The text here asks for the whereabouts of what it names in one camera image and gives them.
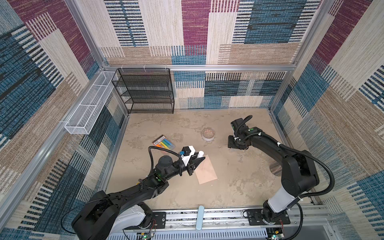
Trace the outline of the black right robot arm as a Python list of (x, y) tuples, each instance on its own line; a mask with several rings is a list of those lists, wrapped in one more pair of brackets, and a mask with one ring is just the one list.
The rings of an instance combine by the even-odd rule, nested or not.
[[(257, 148), (282, 167), (282, 186), (273, 197), (264, 202), (261, 210), (261, 218), (265, 224), (272, 225), (299, 200), (329, 193), (336, 181), (331, 169), (308, 151), (292, 149), (259, 128), (249, 128), (246, 122), (252, 117), (249, 115), (245, 119), (240, 118), (231, 122), (233, 135), (228, 137), (228, 147), (238, 150)], [(311, 193), (310, 190), (320, 183), (315, 164), (327, 172), (330, 182), (324, 190)]]

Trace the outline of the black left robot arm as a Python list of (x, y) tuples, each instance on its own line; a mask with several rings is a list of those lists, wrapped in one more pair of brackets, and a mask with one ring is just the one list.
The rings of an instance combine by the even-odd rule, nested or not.
[(162, 194), (169, 186), (169, 179), (182, 176), (183, 172), (191, 176), (205, 160), (204, 152), (197, 152), (193, 146), (183, 147), (179, 153), (150, 146), (148, 151), (152, 150), (161, 150), (166, 155), (156, 164), (150, 155), (151, 170), (146, 178), (123, 191), (94, 194), (87, 203), (78, 206), (80, 212), (72, 220), (68, 232), (80, 240), (105, 240), (110, 234), (126, 228), (149, 227), (154, 217), (145, 201)]

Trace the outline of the pink envelope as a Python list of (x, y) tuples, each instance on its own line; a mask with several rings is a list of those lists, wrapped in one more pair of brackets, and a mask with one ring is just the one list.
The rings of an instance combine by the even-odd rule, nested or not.
[(208, 155), (195, 169), (195, 173), (200, 185), (217, 180), (217, 174)]

